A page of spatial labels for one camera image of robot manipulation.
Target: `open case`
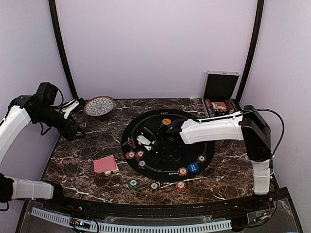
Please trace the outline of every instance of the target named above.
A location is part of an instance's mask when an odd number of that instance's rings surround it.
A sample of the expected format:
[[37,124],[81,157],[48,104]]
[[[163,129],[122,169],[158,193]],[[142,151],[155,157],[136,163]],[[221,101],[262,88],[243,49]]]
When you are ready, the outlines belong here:
[[241,110],[232,93],[239,78],[238,72],[208,71],[202,102],[208,117],[218,117]]

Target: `marble tabletop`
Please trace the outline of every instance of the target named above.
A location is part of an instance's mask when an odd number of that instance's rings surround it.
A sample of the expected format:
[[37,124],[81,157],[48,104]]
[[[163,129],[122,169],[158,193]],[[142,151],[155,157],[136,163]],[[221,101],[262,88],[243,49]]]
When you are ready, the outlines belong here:
[[[83,110],[73,117],[86,132],[86,138],[68,142],[61,138],[47,165],[43,180],[60,183],[65,196],[119,204],[168,205],[229,200],[252,194],[253,175],[243,141],[216,141],[210,165],[186,181],[184,192],[175,183],[163,183],[152,192],[153,180],[135,172],[125,161],[120,140],[126,125],[138,115],[154,109],[179,109],[206,117],[201,100],[116,100],[116,107],[104,116],[88,116]],[[120,173],[105,177],[96,174],[93,161],[114,155]],[[138,190],[128,182],[136,179]]]

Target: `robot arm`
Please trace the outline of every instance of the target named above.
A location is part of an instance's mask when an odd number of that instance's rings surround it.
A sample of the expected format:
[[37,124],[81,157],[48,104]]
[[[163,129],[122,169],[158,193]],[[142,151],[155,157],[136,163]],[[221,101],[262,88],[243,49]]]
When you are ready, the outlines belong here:
[[[244,112],[254,110],[251,105]],[[261,115],[236,112],[206,119],[176,120],[167,128],[146,122],[137,140],[147,150],[163,154],[161,148],[173,149],[181,137],[185,144],[215,140],[244,140],[247,155],[253,165],[254,193],[264,195],[270,187],[271,130]]]
[[[244,110],[254,110],[251,105]],[[244,140],[246,151],[253,166],[254,193],[264,195],[270,188],[271,131],[259,113],[241,112],[208,119],[186,120],[180,136],[185,144],[214,140]]]
[[[62,106],[52,106],[58,88],[50,83],[41,83],[36,94],[19,96],[9,105],[9,111],[0,123],[0,167],[10,146],[19,133],[30,123],[45,123],[49,128],[58,129],[68,141],[85,137],[85,133],[70,116],[72,110],[83,105],[84,101],[72,100]],[[51,199],[54,186],[46,182],[5,177],[0,173],[0,202],[11,199]]]

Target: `black cable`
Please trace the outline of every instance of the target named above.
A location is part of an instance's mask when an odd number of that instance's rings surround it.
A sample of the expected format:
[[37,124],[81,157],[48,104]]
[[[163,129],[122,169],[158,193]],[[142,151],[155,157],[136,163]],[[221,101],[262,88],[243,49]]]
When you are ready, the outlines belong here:
[[58,87],[56,87],[56,88],[57,88],[57,90],[59,91],[59,93],[60,93],[60,95],[62,97],[62,102],[58,106],[51,106],[52,109],[60,109],[63,106],[63,104],[64,104],[64,95],[63,95],[62,91]]
[[255,228],[255,227],[260,227],[264,224],[266,224],[270,219],[272,219],[273,215],[276,213],[276,210],[277,210],[277,206],[278,206],[278,192],[277,192],[277,185],[275,184],[275,181],[273,182],[273,185],[274,185],[274,188],[276,190],[276,206],[274,208],[274,211],[271,213],[271,215],[269,216],[269,218],[267,218],[266,220],[262,220],[264,221],[262,224],[259,224],[259,225],[255,225],[255,226],[252,226],[253,224],[257,223],[257,220],[259,220],[260,218],[262,218],[262,216],[259,216],[257,218],[255,218],[253,221],[251,221],[250,223],[248,223],[247,225],[244,225],[244,226],[235,226],[235,225],[232,225],[232,228],[233,229],[239,229],[239,228]]
[[2,211],[2,212],[5,212],[5,211],[8,211],[9,210],[9,202],[7,201],[6,202],[6,209],[0,209],[0,211]]
[[73,227],[73,229],[71,229],[73,232],[76,232],[76,233],[81,233],[81,232],[88,232],[88,231],[84,231],[84,230],[79,230],[75,227],[75,225],[71,225],[71,227]]
[[240,116],[243,116],[245,114],[248,114],[248,113],[255,113],[255,112],[270,112],[270,113],[273,113],[275,115],[277,115],[277,117],[281,120],[282,122],[282,133],[281,133],[281,136],[280,136],[280,139],[278,141],[278,143],[276,144],[276,147],[275,149],[273,150],[272,152],[272,155],[275,154],[278,146],[280,145],[282,139],[283,139],[283,136],[284,136],[284,131],[285,131],[285,124],[284,124],[284,121],[283,121],[283,118],[276,112],[276,111],[273,111],[271,109],[267,109],[267,108],[259,108],[259,109],[254,109],[254,110],[250,110],[250,111],[246,111],[246,112],[242,112],[241,114],[238,114],[236,115],[235,117],[240,117]]
[[45,135],[52,128],[52,126],[50,126],[46,131],[44,131],[42,122],[39,121],[39,124],[41,125],[41,133],[40,133],[41,136]]
[[84,211],[81,211],[81,210],[74,210],[74,209],[70,209],[70,208],[67,208],[67,207],[63,207],[63,206],[57,205],[57,204],[52,203],[52,202],[47,202],[47,203],[51,204],[51,205],[55,205],[55,206],[57,206],[59,208],[65,209],[65,210],[75,211],[75,212],[87,215],[88,217],[90,217],[92,219],[92,221],[94,221],[96,223],[96,226],[97,226],[96,233],[99,233],[99,229],[100,228],[99,228],[99,224],[98,224],[97,220],[95,218],[93,218],[91,215],[89,215],[88,213],[86,213]]
[[67,108],[67,107],[73,105],[74,103],[75,103],[75,101],[72,101],[71,103],[70,103],[70,102],[66,102],[66,103],[64,103],[64,104],[61,106],[61,108]]

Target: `white wall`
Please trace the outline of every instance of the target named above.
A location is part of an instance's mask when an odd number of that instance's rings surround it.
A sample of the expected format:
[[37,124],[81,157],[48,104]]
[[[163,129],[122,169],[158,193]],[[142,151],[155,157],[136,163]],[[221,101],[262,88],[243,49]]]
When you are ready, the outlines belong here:
[[[276,177],[287,186],[304,232],[311,232],[311,1],[266,1],[257,51],[242,104],[276,110],[285,137]],[[270,118],[274,145],[281,126]]]
[[59,0],[78,94],[201,97],[207,70],[242,74],[256,0]]
[[[54,38],[47,0],[0,0],[0,116],[19,95],[32,95],[40,82],[51,82],[71,98]],[[29,125],[3,160],[5,175],[39,180],[58,133],[40,136],[39,125]],[[0,212],[1,232],[15,232],[22,201],[10,202]]]

